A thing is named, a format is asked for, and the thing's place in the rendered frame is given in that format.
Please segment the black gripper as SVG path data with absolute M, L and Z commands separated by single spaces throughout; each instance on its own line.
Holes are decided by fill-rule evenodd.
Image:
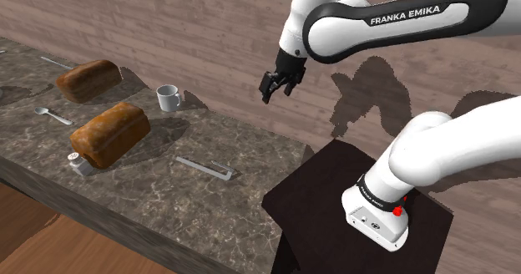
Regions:
M 284 84 L 284 94 L 290 96 L 303 78 L 306 61 L 307 58 L 295 57 L 280 48 L 276 56 L 276 71 L 265 72 L 260 82 L 262 101 L 268 104 L 273 93 Z

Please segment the grey angled metal tool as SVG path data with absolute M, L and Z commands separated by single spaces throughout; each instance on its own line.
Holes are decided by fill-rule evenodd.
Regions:
M 221 163 L 219 163 L 219 162 L 216 162 L 216 161 L 214 161 L 214 160 L 212 160 L 211 163 L 212 163 L 213 165 L 216 165 L 216 166 L 222 168 L 222 169 L 225 169 L 226 172 L 225 172 L 224 174 L 220 173 L 220 172 L 217 171 L 217 170 L 212 170 L 212 169 L 210 169 L 210 168 L 208 168 L 208 167 L 206 167 L 206 166 L 203 166 L 203 165 L 197 164 L 197 163 L 195 163 L 194 161 L 187 160 L 187 159 L 182 158 L 182 157 L 179 157 L 179 156 L 177 156 L 175 159 L 176 159 L 177 161 L 179 161 L 180 163 L 183 163 L 183 164 L 185 164 L 185 165 L 188 165 L 188 166 L 190 166 L 190 167 L 193 167 L 193 168 L 195 168 L 195 169 L 197 169 L 197 170 L 200 170 L 200 171 L 202 171 L 202 172 L 205 172 L 205 173 L 208 174 L 208 175 L 212 175 L 212 176 L 214 176 L 214 177 L 216 177 L 216 178 L 219 178 L 219 179 L 222 179 L 222 180 L 230 180 L 231 177 L 232 177 L 232 175 L 235 173 L 235 169 L 229 167 L 228 165 L 224 165 L 224 164 L 221 164 Z

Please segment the white mug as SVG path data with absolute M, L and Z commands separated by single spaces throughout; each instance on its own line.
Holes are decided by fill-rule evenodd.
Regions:
M 174 112 L 180 108 L 182 97 L 176 86 L 165 84 L 156 89 L 160 108 L 165 112 Z

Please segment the dark robot stand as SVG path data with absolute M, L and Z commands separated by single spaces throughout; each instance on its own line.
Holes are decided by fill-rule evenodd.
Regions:
M 409 236 L 398 251 L 347 224 L 341 194 L 373 163 L 333 140 L 265 194 L 262 206 L 282 229 L 271 274 L 435 274 L 453 213 L 430 196 L 408 193 Z

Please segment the brown bread loaf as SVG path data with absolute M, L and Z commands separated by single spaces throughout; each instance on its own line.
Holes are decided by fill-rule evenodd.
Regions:
M 93 167 L 109 168 L 150 132 L 144 111 L 120 102 L 91 119 L 71 135 L 73 149 Z
M 122 81 L 119 67 L 109 60 L 94 60 L 71 69 L 56 79 L 56 85 L 69 101 L 83 104 L 105 93 Z

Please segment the small grey shaker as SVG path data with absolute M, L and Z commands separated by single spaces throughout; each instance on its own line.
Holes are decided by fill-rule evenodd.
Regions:
M 93 166 L 78 152 L 69 154 L 68 160 L 73 171 L 81 176 L 89 175 L 94 170 Z

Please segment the silver knife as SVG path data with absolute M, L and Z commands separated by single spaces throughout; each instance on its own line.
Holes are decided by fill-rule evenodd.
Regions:
M 48 63 L 53 63 L 53 64 L 58 65 L 59 67 L 62 67 L 62 68 L 64 68 L 64 69 L 67 69 L 67 70 L 71 70 L 71 69 L 73 69 L 73 67 L 71 67 L 71 66 L 68 66 L 68 65 L 65 65 L 65 64 L 59 63 L 59 62 L 54 61 L 54 60 L 52 60 L 52 59 L 50 59 L 50 58 L 46 58 L 46 57 L 44 57 L 44 56 L 40 56 L 40 58 L 41 58 L 42 60 L 48 62 Z

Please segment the silver spoon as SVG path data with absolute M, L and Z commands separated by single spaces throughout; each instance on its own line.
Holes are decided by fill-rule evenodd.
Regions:
M 68 120 L 68 119 L 65 119 L 57 114 L 53 114 L 49 109 L 47 108 L 44 108 L 44 107 L 36 107 L 34 109 L 34 112 L 36 114 L 40 114 L 40 115 L 49 115 L 51 117 L 53 117 L 54 119 L 58 120 L 59 122 L 63 123 L 63 124 L 66 124 L 66 125 L 72 125 L 73 124 L 73 121 L 71 120 Z

